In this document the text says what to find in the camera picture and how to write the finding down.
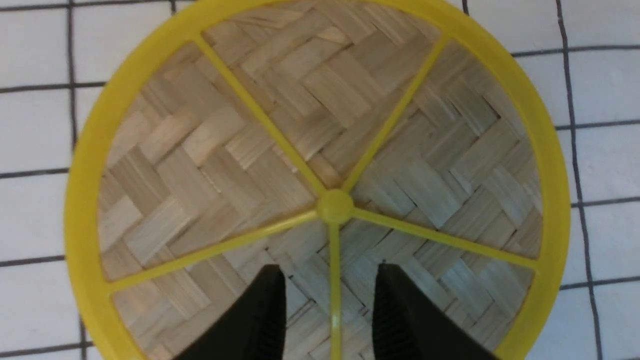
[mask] yellow plastic frame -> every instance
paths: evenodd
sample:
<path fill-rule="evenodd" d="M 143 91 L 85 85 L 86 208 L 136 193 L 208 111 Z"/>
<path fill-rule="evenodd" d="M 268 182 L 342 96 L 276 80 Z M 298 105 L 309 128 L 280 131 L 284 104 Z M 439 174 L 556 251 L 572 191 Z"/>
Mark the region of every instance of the yellow plastic frame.
<path fill-rule="evenodd" d="M 180 12 L 151 34 L 118 69 L 94 106 L 76 147 L 69 173 L 65 204 L 67 263 L 80 313 L 93 341 L 105 360 L 145 359 L 122 323 L 111 295 L 124 288 L 188 264 L 220 254 L 298 224 L 318 218 L 310 210 L 283 222 L 244 234 L 223 245 L 207 248 L 176 261 L 146 270 L 115 282 L 107 282 L 102 273 L 98 242 L 98 195 L 106 158 L 122 118 L 146 80 L 181 46 L 194 42 L 220 70 L 238 95 L 247 103 L 258 121 L 274 136 L 286 155 L 310 181 L 321 197 L 326 192 L 300 155 L 269 120 L 250 95 L 228 71 L 222 60 L 204 42 L 201 31 L 237 13 L 284 0 L 201 0 Z M 542 330 L 555 301 L 568 248 L 570 201 L 563 155 L 548 113 L 531 82 L 511 55 L 481 26 L 442 0 L 373 0 L 398 8 L 438 26 L 442 38 L 434 46 L 400 104 L 383 125 L 380 134 L 357 163 L 342 186 L 348 192 L 391 132 L 411 96 L 435 62 L 444 42 L 453 38 L 464 45 L 488 68 L 510 96 L 527 129 L 538 170 L 543 199 L 543 233 L 538 259 L 527 259 L 470 241 L 430 231 L 399 220 L 354 209 L 352 217 L 416 234 L 433 241 L 474 251 L 531 268 L 535 276 L 520 314 L 496 355 L 504 359 L 524 358 Z M 339 227 L 326 221 L 330 238 L 332 288 L 332 359 L 340 358 L 340 268 Z"/>

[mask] yellow center hub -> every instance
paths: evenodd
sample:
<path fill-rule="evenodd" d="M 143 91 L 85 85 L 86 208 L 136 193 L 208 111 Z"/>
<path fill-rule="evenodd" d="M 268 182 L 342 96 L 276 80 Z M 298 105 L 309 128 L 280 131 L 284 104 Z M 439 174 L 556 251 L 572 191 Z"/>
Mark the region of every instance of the yellow center hub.
<path fill-rule="evenodd" d="M 322 221 L 343 224 L 353 216 L 353 199 L 340 189 L 332 189 L 320 198 L 317 211 Z"/>

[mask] grid pattern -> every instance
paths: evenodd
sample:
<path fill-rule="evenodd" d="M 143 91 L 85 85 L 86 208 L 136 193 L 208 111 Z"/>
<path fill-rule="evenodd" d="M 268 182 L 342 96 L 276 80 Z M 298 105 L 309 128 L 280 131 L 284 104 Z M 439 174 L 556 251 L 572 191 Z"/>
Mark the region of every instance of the grid pattern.
<path fill-rule="evenodd" d="M 563 285 L 529 357 L 638 358 L 634 339 L 640 336 L 640 311 L 634 299 L 640 295 L 640 265 L 634 260 L 640 245 L 634 218 L 640 215 L 640 99 L 635 89 L 640 25 L 633 19 L 640 16 L 640 3 L 620 0 L 602 8 L 596 0 L 518 0 L 499 7 L 489 0 L 451 2 L 492 32 L 528 73 L 554 118 L 572 182 L 572 239 Z M 70 149 L 108 74 L 135 43 L 189 3 L 0 0 L 0 44 L 21 44 L 3 36 L 17 37 L 7 30 L 30 22 L 35 30 L 25 25 L 21 42 L 28 44 L 25 39 L 33 40 L 28 37 L 39 31 L 51 33 L 49 46 L 64 49 L 58 58 L 55 51 L 39 54 L 23 47 L 0 55 L 3 68 L 15 69 L 0 76 L 0 124 L 7 126 L 0 135 L 0 227 L 8 234 L 0 240 L 0 358 L 99 359 L 77 313 L 72 314 L 64 266 L 59 223 Z M 125 29 L 135 33 L 131 48 L 87 45 L 108 35 L 87 26 L 100 16 L 110 17 L 103 19 L 105 24 L 127 16 L 144 18 L 142 25 Z M 611 31 L 616 28 L 612 20 L 620 23 L 618 32 Z M 546 27 L 546 22 L 555 26 Z M 42 61 L 49 53 L 51 59 Z M 41 60 L 34 63 L 33 55 Z M 28 124 L 16 126 L 14 118 Z M 47 126 L 62 130 L 51 132 Z M 32 136 L 36 129 L 47 130 L 55 141 Z M 55 212 L 60 214 L 51 220 Z M 29 276 L 33 282 L 25 281 Z M 24 304 L 16 300 L 37 298 L 33 288 L 45 280 L 66 293 Z M 28 315 L 28 306 L 38 307 L 40 315 Z M 46 316 L 47 311 L 56 314 Z M 20 325 L 5 321 L 9 312 L 7 319 L 23 319 Z"/>

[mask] herringbone pattern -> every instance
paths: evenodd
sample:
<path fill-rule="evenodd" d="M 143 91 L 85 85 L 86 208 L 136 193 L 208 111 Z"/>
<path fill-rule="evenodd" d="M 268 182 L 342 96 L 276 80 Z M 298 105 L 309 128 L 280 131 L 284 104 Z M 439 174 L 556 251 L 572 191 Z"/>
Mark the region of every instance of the herringbone pattern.
<path fill-rule="evenodd" d="M 439 37 L 397 10 L 293 1 L 242 13 L 204 38 L 328 187 L 338 187 Z M 502 88 L 451 42 L 352 195 L 371 211 L 535 257 L 533 153 Z M 100 194 L 108 279 L 315 206 L 308 183 L 192 44 L 141 90 L 113 141 Z M 495 348 L 531 272 L 352 220 L 340 231 L 344 359 L 373 359 L 377 265 L 403 266 L 456 323 Z M 311 222 L 121 291 L 150 359 L 170 359 L 235 301 L 262 265 L 287 275 L 285 358 L 329 359 L 325 225 Z"/>

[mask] white tile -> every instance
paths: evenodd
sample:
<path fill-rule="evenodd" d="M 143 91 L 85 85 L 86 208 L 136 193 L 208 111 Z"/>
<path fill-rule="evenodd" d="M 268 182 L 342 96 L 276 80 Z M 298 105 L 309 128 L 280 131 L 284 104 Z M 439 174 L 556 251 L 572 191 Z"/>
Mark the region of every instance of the white tile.
<path fill-rule="evenodd" d="M 64 254 L 67 175 L 0 180 L 0 261 Z"/>
<path fill-rule="evenodd" d="M 86 329 L 86 340 L 87 341 L 93 341 L 93 338 L 91 337 L 91 334 L 89 333 L 89 329 Z"/>
<path fill-rule="evenodd" d="M 569 107 L 562 54 L 528 56 L 516 61 L 538 90 L 554 125 L 568 125 Z"/>
<path fill-rule="evenodd" d="M 44 4 L 63 4 L 64 0 L 0 0 L 0 8 L 5 6 L 26 6 Z"/>
<path fill-rule="evenodd" d="M 585 281 L 587 281 L 587 272 L 584 264 L 584 237 L 580 211 L 571 209 L 571 235 L 569 235 L 569 251 L 566 256 L 562 284 Z"/>
<path fill-rule="evenodd" d="M 596 359 L 593 315 L 586 288 L 563 290 L 527 360 Z"/>
<path fill-rule="evenodd" d="M 106 81 L 127 55 L 171 16 L 164 2 L 74 10 L 76 79 Z"/>
<path fill-rule="evenodd" d="M 640 125 L 576 131 L 585 201 L 640 195 Z"/>
<path fill-rule="evenodd" d="M 640 275 L 640 202 L 584 209 L 594 280 Z"/>
<path fill-rule="evenodd" d="M 471 0 L 469 14 L 508 51 L 562 47 L 554 0 Z"/>
<path fill-rule="evenodd" d="M 458 9 L 462 10 L 462 0 L 445 0 L 445 1 L 457 7 Z"/>
<path fill-rule="evenodd" d="M 560 130 L 556 131 L 558 134 L 558 141 L 560 141 L 560 147 L 564 156 L 564 167 L 566 168 L 566 175 L 569 180 L 569 198 L 571 202 L 577 202 L 578 196 L 575 190 L 575 176 L 573 171 L 573 158 L 571 147 L 571 131 Z"/>
<path fill-rule="evenodd" d="M 3 360 L 81 360 L 80 350 L 48 352 L 45 354 L 12 356 Z"/>
<path fill-rule="evenodd" d="M 0 289 L 0 352 L 78 342 L 66 263 L 0 268 Z"/>
<path fill-rule="evenodd" d="M 68 83 L 66 31 L 64 9 L 1 12 L 0 88 Z"/>
<path fill-rule="evenodd" d="M 637 359 L 640 355 L 640 282 L 593 288 L 600 318 L 605 359 Z"/>
<path fill-rule="evenodd" d="M 184 10 L 184 9 L 188 8 L 189 5 L 191 5 L 193 3 L 194 3 L 194 1 L 180 1 L 180 0 L 178 0 L 178 1 L 175 2 L 175 9 L 177 11 L 181 11 L 181 10 Z"/>
<path fill-rule="evenodd" d="M 563 0 L 569 46 L 640 44 L 637 0 Z"/>
<path fill-rule="evenodd" d="M 95 347 L 90 347 L 86 349 L 86 358 L 87 360 L 102 360 L 102 355 Z"/>
<path fill-rule="evenodd" d="M 640 119 L 640 50 L 569 55 L 575 122 Z"/>
<path fill-rule="evenodd" d="M 70 165 L 67 90 L 0 94 L 0 124 L 0 172 Z"/>
<path fill-rule="evenodd" d="M 87 117 L 93 109 L 95 101 L 102 92 L 102 87 L 99 88 L 80 88 L 76 90 L 76 119 L 78 126 L 78 133 L 84 129 Z"/>

